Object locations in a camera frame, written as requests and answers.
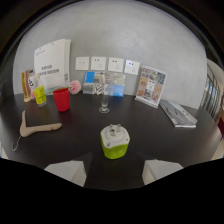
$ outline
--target plastic container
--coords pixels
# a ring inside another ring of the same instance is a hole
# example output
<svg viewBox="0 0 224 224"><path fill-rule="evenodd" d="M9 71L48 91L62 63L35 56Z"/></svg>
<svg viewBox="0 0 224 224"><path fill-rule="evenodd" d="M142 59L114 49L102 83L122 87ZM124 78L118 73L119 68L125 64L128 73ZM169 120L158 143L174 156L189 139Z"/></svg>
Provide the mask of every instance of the plastic container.
<svg viewBox="0 0 224 224"><path fill-rule="evenodd" d="M58 111L63 112L69 109L69 90L60 89L53 92L54 101Z"/></svg>
<svg viewBox="0 0 224 224"><path fill-rule="evenodd" d="M31 97L30 97L30 87L28 85L28 79L27 79L27 72L21 73L21 81L24 94L24 102L29 102L31 100Z"/></svg>
<svg viewBox="0 0 224 224"><path fill-rule="evenodd" d="M35 75L35 81L37 85L37 87L34 89L36 102L38 107L43 107L47 103L47 98L44 91L44 82L40 79L39 74Z"/></svg>
<svg viewBox="0 0 224 224"><path fill-rule="evenodd" d="M29 70L29 80L28 80L29 86L30 86L30 97L31 100L36 100L35 99L35 94L34 94L34 89L37 87L36 85L36 80L35 80L35 74L33 70Z"/></svg>

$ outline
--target book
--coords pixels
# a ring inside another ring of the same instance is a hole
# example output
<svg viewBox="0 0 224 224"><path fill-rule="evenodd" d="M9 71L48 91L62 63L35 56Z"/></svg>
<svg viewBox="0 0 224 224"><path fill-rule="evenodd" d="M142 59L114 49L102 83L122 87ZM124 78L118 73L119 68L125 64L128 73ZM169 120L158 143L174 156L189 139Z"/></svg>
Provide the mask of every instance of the book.
<svg viewBox="0 0 224 224"><path fill-rule="evenodd" d="M160 106L163 108L175 127L196 127L197 119L195 119L179 104L167 100L161 100Z"/></svg>
<svg viewBox="0 0 224 224"><path fill-rule="evenodd" d="M113 79L111 86L108 85L107 79ZM102 94L108 90L110 96L124 96L125 75L114 72L85 72L83 93L84 94Z"/></svg>
<svg viewBox="0 0 224 224"><path fill-rule="evenodd" d="M166 72L143 65L135 99L158 108L166 79Z"/></svg>
<svg viewBox="0 0 224 224"><path fill-rule="evenodd" d="M40 74L45 92L70 83L69 57L71 40L61 39L43 45L34 52L35 74Z"/></svg>

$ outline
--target clear glass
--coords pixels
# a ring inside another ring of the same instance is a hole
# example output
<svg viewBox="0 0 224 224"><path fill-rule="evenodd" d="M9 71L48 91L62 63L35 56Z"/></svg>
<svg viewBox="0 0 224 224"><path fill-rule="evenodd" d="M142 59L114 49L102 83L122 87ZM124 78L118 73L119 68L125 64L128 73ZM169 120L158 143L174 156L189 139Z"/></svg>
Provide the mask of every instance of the clear glass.
<svg viewBox="0 0 224 224"><path fill-rule="evenodd" d="M102 91L101 105L99 108L101 113L108 113L110 109L108 108L110 92L113 85L113 79L107 79L105 76L102 77L101 82L105 85L104 90Z"/></svg>

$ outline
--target light switch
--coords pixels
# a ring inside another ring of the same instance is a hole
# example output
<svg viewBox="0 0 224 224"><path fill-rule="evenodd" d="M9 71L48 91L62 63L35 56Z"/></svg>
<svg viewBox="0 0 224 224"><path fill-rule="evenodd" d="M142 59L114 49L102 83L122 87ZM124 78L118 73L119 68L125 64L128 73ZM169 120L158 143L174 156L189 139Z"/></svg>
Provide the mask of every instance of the light switch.
<svg viewBox="0 0 224 224"><path fill-rule="evenodd" d="M89 57L77 57L75 61L75 70L88 70Z"/></svg>
<svg viewBox="0 0 224 224"><path fill-rule="evenodd" d="M126 60L124 73L138 75L140 63L137 61Z"/></svg>
<svg viewBox="0 0 224 224"><path fill-rule="evenodd" d="M92 57L91 70L105 71L105 68L106 68L106 57Z"/></svg>
<svg viewBox="0 0 224 224"><path fill-rule="evenodd" d="M108 71L123 72L123 68L124 68L124 59L109 58Z"/></svg>

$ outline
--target black table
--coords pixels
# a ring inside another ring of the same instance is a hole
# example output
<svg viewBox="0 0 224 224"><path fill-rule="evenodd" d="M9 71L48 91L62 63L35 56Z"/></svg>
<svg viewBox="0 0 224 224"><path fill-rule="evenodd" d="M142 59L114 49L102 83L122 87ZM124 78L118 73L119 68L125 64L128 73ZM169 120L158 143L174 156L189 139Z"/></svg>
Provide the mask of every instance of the black table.
<svg viewBox="0 0 224 224"><path fill-rule="evenodd" d="M33 101L24 103L23 94L9 98L0 111L0 140L7 156L42 169L52 163L84 160L84 187L121 190L144 186L144 160L155 158L187 167L210 161L219 145L221 133L202 109L184 107L198 119L196 128L175 128L161 107L145 105L134 96L111 97L108 114L99 112L100 100L100 96L80 92L70 96L68 111L58 112L51 95L42 108ZM13 152L23 110L27 126L61 122L62 127L22 137L18 151ZM127 153L115 160L104 156L100 139L101 130L110 124L121 124L130 135Z"/></svg>

